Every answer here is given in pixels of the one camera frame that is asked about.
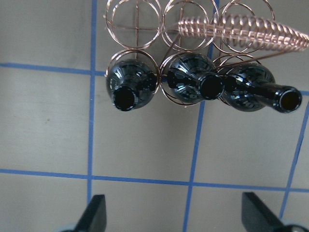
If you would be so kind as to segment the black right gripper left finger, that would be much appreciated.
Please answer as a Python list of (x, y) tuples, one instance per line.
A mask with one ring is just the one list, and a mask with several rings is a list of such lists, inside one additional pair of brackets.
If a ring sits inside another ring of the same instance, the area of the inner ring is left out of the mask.
[(107, 227), (105, 195), (94, 195), (76, 224), (75, 232), (104, 232)]

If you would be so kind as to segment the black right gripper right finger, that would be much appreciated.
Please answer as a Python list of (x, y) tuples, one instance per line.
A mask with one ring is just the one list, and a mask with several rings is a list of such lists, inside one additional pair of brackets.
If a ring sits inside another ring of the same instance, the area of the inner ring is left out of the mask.
[(243, 192), (241, 222), (247, 232), (286, 232), (285, 225), (254, 192)]

